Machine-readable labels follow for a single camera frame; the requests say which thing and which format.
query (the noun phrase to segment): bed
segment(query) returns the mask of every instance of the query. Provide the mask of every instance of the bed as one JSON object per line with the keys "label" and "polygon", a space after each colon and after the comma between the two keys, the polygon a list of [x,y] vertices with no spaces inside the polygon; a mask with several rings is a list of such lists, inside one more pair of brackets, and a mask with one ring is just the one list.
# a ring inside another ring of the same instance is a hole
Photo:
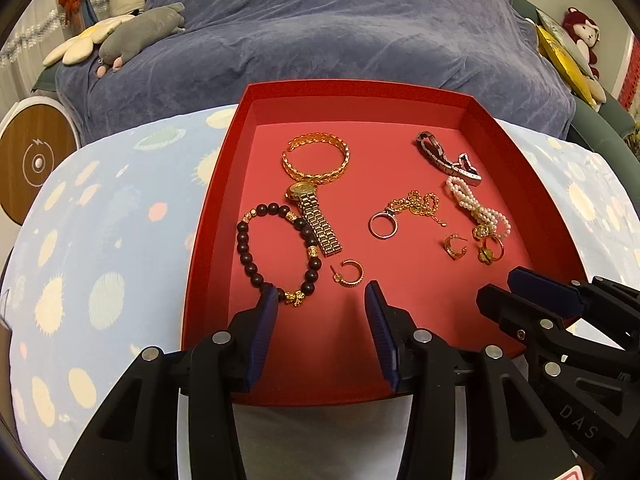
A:
{"label": "bed", "polygon": [[[0,285],[0,320],[13,330],[17,433],[47,479],[58,478],[140,349],[180,348],[194,232],[234,111],[202,110],[93,143],[66,159],[36,198]],[[500,125],[548,189],[589,279],[638,288],[640,221],[603,158]],[[572,330],[612,344],[584,322]],[[235,406],[247,477],[395,478],[409,406],[407,397],[329,408]],[[186,479],[185,403],[178,426]]]}
{"label": "bed", "polygon": [[475,96],[495,117],[564,139],[575,102],[510,0],[182,2],[186,32],[98,80],[97,52],[60,67],[58,95],[87,144],[238,102],[249,82],[389,80]]}

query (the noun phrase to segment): stuffed animal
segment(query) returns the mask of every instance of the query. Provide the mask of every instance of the stuffed animal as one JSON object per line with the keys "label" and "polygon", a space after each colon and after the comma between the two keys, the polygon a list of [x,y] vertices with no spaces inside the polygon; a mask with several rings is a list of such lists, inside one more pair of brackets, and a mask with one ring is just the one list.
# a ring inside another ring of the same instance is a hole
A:
{"label": "stuffed animal", "polygon": [[183,10],[181,3],[156,7],[117,28],[100,47],[97,76],[104,76],[109,67],[117,72],[144,48],[174,32],[184,32]]}
{"label": "stuffed animal", "polygon": [[124,14],[123,16],[102,20],[54,48],[47,54],[42,64],[51,66],[60,60],[65,65],[80,63],[94,51],[94,44],[101,44],[116,28],[132,19],[133,16],[130,14]]}
{"label": "stuffed animal", "polygon": [[600,29],[598,25],[584,12],[575,7],[569,7],[562,26],[567,31],[572,40],[578,46],[580,53],[591,66],[591,71],[596,78],[600,77],[600,72],[595,68],[598,57],[593,52],[594,45],[600,40]]}

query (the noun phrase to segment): yellow bag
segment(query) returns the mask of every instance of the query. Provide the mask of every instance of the yellow bag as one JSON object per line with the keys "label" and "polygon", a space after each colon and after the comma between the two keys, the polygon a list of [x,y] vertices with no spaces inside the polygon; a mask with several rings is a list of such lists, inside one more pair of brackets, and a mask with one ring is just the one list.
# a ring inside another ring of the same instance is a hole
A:
{"label": "yellow bag", "polygon": [[580,67],[574,61],[574,58],[564,49],[562,45],[556,41],[551,34],[539,25],[536,26],[540,45],[544,48],[546,57],[552,65],[558,70],[558,73],[569,83],[571,89],[578,95],[580,99],[585,101],[589,106],[595,108],[596,101],[591,95],[586,77],[582,74]]}

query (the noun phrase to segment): silver ring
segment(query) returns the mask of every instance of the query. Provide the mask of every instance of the silver ring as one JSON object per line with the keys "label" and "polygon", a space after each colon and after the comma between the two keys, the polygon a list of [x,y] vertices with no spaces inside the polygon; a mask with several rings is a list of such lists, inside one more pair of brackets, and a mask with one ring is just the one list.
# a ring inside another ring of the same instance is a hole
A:
{"label": "silver ring", "polygon": [[[387,218],[391,224],[394,227],[394,230],[391,231],[391,234],[389,235],[379,235],[377,232],[375,232],[373,230],[373,221],[376,218],[380,218],[380,217],[384,217]],[[369,232],[374,235],[376,238],[378,238],[379,240],[386,240],[387,238],[391,238],[394,234],[396,234],[398,232],[398,220],[396,219],[396,216],[389,213],[388,211],[380,211],[379,213],[376,213],[375,215],[373,215],[370,219],[369,219]]]}

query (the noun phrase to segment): gold bracelet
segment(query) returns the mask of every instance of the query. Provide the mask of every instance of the gold bracelet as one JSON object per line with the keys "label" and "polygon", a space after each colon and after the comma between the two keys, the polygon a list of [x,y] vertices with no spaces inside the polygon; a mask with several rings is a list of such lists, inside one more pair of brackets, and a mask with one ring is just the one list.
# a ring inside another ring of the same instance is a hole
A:
{"label": "gold bracelet", "polygon": [[296,148],[303,146],[304,144],[311,144],[312,142],[325,142],[338,148],[344,155],[344,162],[340,165],[340,168],[323,174],[312,175],[308,173],[302,173],[301,171],[298,171],[296,168],[294,168],[287,160],[287,153],[282,152],[282,167],[284,168],[284,171],[286,171],[287,174],[297,182],[328,184],[329,182],[333,182],[334,180],[340,178],[340,176],[344,173],[344,170],[347,169],[347,165],[349,163],[349,147],[347,146],[347,143],[331,134],[316,132],[314,134],[306,134],[296,137],[289,143],[289,148],[287,149],[287,151],[292,152]]}

